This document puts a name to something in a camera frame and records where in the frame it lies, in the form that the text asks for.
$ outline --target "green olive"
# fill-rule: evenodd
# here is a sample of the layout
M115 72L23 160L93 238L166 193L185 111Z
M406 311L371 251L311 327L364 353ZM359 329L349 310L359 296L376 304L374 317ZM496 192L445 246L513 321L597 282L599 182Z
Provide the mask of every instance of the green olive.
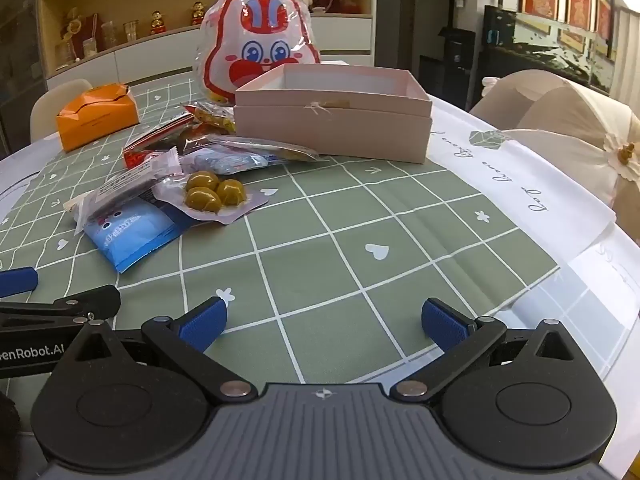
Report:
M219 183L220 180L210 171L198 171L189 177L184 189L188 191L194 187L208 187L210 190L215 191Z
M217 213L222 207L222 200L215 191L208 187L193 187L188 190L184 204L198 211Z
M218 184L217 194L223 205L239 205L246 200L246 192L242 182L228 179Z

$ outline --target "chair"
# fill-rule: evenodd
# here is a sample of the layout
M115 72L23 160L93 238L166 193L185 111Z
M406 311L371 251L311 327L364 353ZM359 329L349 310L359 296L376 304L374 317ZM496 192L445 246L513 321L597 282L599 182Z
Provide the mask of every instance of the chair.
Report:
M640 243L640 120L629 106L553 73L524 70L496 82L470 113L609 205Z
M86 79L74 79L49 90L31 109L31 142L43 139L58 130L56 115L82 92L93 88Z

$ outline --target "pink box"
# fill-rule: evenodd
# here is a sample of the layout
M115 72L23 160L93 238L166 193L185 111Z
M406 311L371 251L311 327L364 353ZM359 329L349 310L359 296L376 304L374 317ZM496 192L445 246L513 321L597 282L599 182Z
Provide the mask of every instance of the pink box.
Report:
M410 72L284 64L236 91L238 135L326 155L416 162L426 156L431 101Z

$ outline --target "silver screw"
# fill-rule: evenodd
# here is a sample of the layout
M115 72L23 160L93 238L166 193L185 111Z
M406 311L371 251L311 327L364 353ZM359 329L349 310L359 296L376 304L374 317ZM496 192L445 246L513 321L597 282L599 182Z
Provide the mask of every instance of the silver screw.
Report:
M251 393L251 385L244 381L227 381L222 383L220 391L227 397L244 397Z
M420 381L402 381L396 385L396 391L403 397L420 397L427 390L427 385Z

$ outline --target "orange paper bag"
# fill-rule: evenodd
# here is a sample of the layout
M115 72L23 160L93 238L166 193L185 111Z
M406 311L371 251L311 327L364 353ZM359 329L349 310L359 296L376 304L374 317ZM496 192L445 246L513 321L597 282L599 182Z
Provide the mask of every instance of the orange paper bag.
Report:
M67 153L139 122L129 87L118 83L84 92L56 116L62 147Z

